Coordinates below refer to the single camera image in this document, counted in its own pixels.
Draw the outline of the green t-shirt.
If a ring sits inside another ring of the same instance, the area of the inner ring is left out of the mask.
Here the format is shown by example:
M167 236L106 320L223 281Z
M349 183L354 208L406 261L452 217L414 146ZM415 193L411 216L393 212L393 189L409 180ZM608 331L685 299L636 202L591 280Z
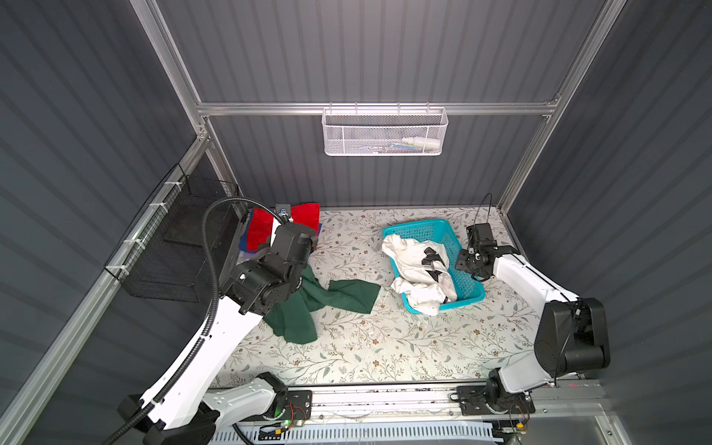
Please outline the green t-shirt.
M321 286L311 267L301 275L301 287L284 301L276 304L263 318L274 335L287 343L309 344L318 334L312 313L326 307L351 313L371 313L381 287L360 279L334 280L327 289Z

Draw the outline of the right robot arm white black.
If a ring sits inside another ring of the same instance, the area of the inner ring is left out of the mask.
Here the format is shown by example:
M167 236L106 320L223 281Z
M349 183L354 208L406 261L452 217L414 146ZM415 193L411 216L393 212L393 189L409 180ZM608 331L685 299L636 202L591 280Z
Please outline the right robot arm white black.
M455 269L478 282L496 278L540 315L533 351L513 365L489 373L487 404L502 405L560 376L605 369L611 352L606 309L554 283L512 246L500 245L486 222L467 227L468 246Z

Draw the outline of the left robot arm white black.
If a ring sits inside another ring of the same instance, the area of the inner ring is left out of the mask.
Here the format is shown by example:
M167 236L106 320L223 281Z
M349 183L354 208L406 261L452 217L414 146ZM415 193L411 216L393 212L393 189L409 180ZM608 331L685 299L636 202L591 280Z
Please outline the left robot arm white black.
M214 390L211 382L263 317L299 289L316 245L309 226L276 226L265 248L232 268L201 328L168 370L143 394L122 402L125 424L107 442L133 429L145 444L208 444L222 428L277 415L287 388L270 373L233 389Z

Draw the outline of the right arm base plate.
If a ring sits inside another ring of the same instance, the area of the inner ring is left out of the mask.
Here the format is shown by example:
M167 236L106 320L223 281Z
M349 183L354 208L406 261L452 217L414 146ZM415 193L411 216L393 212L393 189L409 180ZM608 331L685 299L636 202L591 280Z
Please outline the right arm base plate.
M511 394L497 386L458 386L450 395L463 415L524 415L536 413L536 408L528 393Z

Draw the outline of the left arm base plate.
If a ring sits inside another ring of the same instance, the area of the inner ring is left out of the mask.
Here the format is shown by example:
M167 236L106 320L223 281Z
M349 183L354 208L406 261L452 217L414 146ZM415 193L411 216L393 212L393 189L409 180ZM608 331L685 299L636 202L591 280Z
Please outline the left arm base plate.
M276 394L263 418L269 421L306 421L312 416L312 407L312 391L288 389Z

